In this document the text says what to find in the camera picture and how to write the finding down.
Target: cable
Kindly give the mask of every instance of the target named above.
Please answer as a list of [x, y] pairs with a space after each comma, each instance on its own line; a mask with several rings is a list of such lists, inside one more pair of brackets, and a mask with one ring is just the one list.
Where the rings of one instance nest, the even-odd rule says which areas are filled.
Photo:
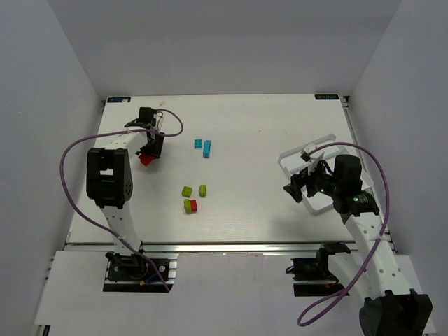
[[[173, 134], [163, 134], [160, 132], [157, 132], [153, 129], [133, 129], [132, 132], [146, 132], [146, 133], [154, 133], [157, 135], [160, 135], [162, 137], [177, 137], [178, 135], [180, 135], [183, 132], [183, 122], [182, 120], [174, 113], [171, 112], [170, 110], [167, 110], [165, 108], [159, 108], [157, 111], [162, 111], [162, 112], [167, 112], [169, 114], [171, 114], [172, 116], [175, 117], [175, 119], [177, 119], [177, 121], [179, 121], [179, 124], [181, 125], [181, 130], [177, 133], [173, 133]], [[98, 228], [101, 228], [107, 232], [109, 232], [111, 235], [113, 235], [115, 238], [118, 238], [118, 240], [121, 242], [121, 244], [123, 244], [128, 250], [130, 250], [131, 252], [133, 252], [134, 254], [137, 254], [139, 257], [142, 257], [144, 260], [146, 260], [148, 263], [150, 263], [150, 265], [153, 267], [153, 269], [155, 270], [155, 272], [157, 273], [159, 279], [161, 280], [161, 282], [163, 283], [163, 286], [166, 288], [167, 292], [169, 293], [169, 287], [167, 285], [167, 283], [165, 282], [165, 280], [163, 279], [162, 275], [159, 272], [159, 269], [157, 268], [157, 266], [155, 265], [155, 263], [148, 258], [147, 256], [145, 256], [144, 254], [134, 250], [132, 248], [132, 246], [130, 246], [130, 244], [125, 241], [123, 238], [120, 237], [120, 235], [115, 231], [112, 230], [109, 227], [106, 227], [98, 222], [96, 222], [95, 220], [91, 219], [90, 217], [88, 217], [86, 214], [84, 214], [76, 205], [75, 201], [73, 200], [73, 198], [70, 195], [69, 192], [69, 188], [67, 187], [67, 182], [65, 181], [65, 174], [64, 174], [64, 163], [65, 163], [65, 158], [67, 156], [67, 154], [69, 153], [69, 151], [76, 145], [80, 144], [81, 142], [87, 141], [87, 140], [91, 140], [91, 139], [97, 139], [97, 138], [104, 138], [104, 137], [110, 137], [113, 135], [121, 135], [121, 134], [126, 134], [129, 133], [129, 131], [124, 130], [124, 131], [117, 131], [117, 132], [110, 132], [110, 133], [103, 133], [103, 134], [97, 134], [97, 135], [90, 135], [90, 136], [86, 136], [84, 138], [81, 138], [79, 140], [76, 140], [75, 142], [71, 143], [63, 152], [62, 156], [61, 156], [61, 160], [59, 162], [59, 175], [61, 177], [61, 184], [62, 184], [62, 188], [64, 189], [64, 193], [71, 205], [71, 207], [78, 213], [79, 216], [81, 216], [82, 218], [84, 218], [87, 222], [97, 226]]]
[[146, 269], [142, 276], [140, 276], [139, 278], [134, 278], [133, 276], [130, 276], [130, 278], [133, 280], [142, 280], [146, 276], [146, 273], [148, 273], [148, 268], [149, 268], [148, 263], [146, 263]]
[[335, 173], [333, 173], [333, 170], [331, 170], [330, 165], [325, 160], [322, 160], [322, 165], [327, 169], [327, 172], [332, 176]]
[[[313, 153], [315, 153], [316, 151], [320, 151], [324, 148], [330, 147], [330, 146], [348, 146], [348, 147], [354, 147], [357, 149], [362, 150], [364, 153], [368, 154], [372, 160], [375, 162], [375, 164], [378, 167], [379, 173], [381, 174], [381, 177], [383, 178], [383, 183], [384, 183], [384, 189], [386, 191], [386, 212], [384, 214], [384, 221], [383, 224], [381, 226], [381, 229], [379, 230], [379, 236], [381, 237], [384, 234], [384, 231], [386, 230], [386, 226], [387, 226], [387, 222], [389, 221], [389, 211], [390, 211], [390, 206], [391, 206], [391, 197], [389, 195], [389, 185], [387, 183], [387, 179], [386, 179], [386, 175], [384, 173], [383, 168], [381, 167], [378, 159], [372, 154], [372, 152], [370, 152], [368, 149], [356, 145], [354, 143], [348, 143], [348, 142], [335, 142], [335, 143], [328, 143], [326, 145], [323, 145], [321, 147], [318, 147], [314, 150], [312, 150], [311, 152], [308, 153], [308, 155], [311, 155]], [[372, 247], [372, 249], [370, 250], [369, 254], [367, 255], [367, 257], [365, 258], [363, 264], [361, 265], [358, 273], [356, 273], [355, 277], [350, 281], [349, 285], [342, 289], [337, 291], [336, 293], [333, 293], [332, 295], [329, 295], [327, 297], [323, 297], [320, 300], [315, 301], [315, 303], [311, 304], [308, 308], [306, 308], [301, 315], [299, 316], [299, 318], [297, 319], [297, 324], [300, 327], [306, 327], [309, 326], [310, 324], [316, 322], [317, 320], [319, 320], [322, 316], [324, 316], [325, 314], [327, 314], [331, 309], [333, 309], [334, 306], [336, 306], [344, 297], [345, 295], [353, 288], [353, 286], [355, 286], [355, 283], [357, 282], [357, 280], [359, 280], [359, 278], [361, 277], [361, 275], [363, 275], [363, 273], [365, 272], [365, 269], [367, 268], [368, 263], [370, 262], [370, 260], [373, 257], [373, 254], [375, 253], [375, 251], [378, 248], [378, 245], [380, 243], [381, 239], [377, 238], [375, 240], [375, 243]], [[302, 319], [305, 317], [305, 315], [311, 310], [313, 309], [315, 306], [321, 304], [322, 302], [325, 302], [331, 298], [334, 298], [335, 296], [337, 296], [336, 300], [334, 300], [333, 302], [331, 302], [325, 309], [323, 309], [320, 313], [318, 313], [317, 315], [315, 315], [315, 317], [309, 319], [308, 321], [302, 322]]]
[[143, 280], [145, 284], [147, 284], [150, 280], [152, 280], [157, 274], [153, 274], [151, 276], [148, 276], [146, 279]]

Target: red lego brick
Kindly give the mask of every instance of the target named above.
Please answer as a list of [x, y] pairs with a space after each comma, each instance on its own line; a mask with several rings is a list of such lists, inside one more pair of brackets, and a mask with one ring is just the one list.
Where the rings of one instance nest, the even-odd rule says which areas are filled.
[[151, 163], [152, 160], [154, 160], [154, 157], [145, 154], [140, 154], [139, 159], [143, 166], [147, 166]]
[[196, 199], [192, 199], [190, 204], [191, 204], [191, 211], [196, 212], [197, 211]]

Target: black label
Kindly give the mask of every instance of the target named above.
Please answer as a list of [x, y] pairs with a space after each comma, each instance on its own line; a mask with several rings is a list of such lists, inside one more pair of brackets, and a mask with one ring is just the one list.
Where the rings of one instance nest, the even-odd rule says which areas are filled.
[[129, 103], [131, 101], [131, 97], [109, 97], [107, 99], [108, 103]]
[[337, 94], [315, 94], [314, 98], [316, 98], [316, 100], [339, 100]]

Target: green lego brick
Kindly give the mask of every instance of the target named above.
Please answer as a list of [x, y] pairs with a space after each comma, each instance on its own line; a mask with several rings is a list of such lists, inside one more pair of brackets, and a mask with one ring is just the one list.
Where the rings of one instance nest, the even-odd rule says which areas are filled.
[[205, 184], [201, 184], [199, 186], [199, 196], [205, 197], [206, 193], [207, 193], [207, 187], [205, 186]]
[[192, 192], [193, 192], [193, 188], [185, 186], [182, 189], [182, 196], [189, 197], [189, 196], [191, 196]]
[[183, 207], [186, 212], [191, 212], [191, 201], [189, 199], [185, 199], [183, 201]]

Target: white wall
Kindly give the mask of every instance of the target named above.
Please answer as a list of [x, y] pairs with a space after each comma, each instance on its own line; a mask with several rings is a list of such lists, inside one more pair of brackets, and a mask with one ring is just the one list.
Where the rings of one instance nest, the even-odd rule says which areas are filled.
[[393, 240], [411, 256], [440, 335], [448, 335], [447, 64], [448, 2], [404, 0], [351, 98], [356, 136], [388, 176]]
[[101, 98], [351, 93], [400, 0], [49, 0]]
[[[60, 155], [96, 130], [101, 102], [45, 0], [2, 2], [0, 46], [0, 333], [22, 336], [69, 227]], [[84, 155], [67, 167], [74, 190]]]

